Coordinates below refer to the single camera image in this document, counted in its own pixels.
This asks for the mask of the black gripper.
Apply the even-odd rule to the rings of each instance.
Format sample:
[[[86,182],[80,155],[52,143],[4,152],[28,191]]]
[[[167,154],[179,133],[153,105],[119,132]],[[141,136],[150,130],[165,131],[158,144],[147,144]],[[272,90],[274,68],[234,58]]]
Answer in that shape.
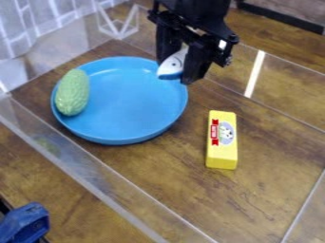
[[[157,25],[158,63],[189,45],[182,84],[201,80],[211,63],[230,63],[238,35],[225,21],[229,8],[230,0],[154,0],[147,18]]]

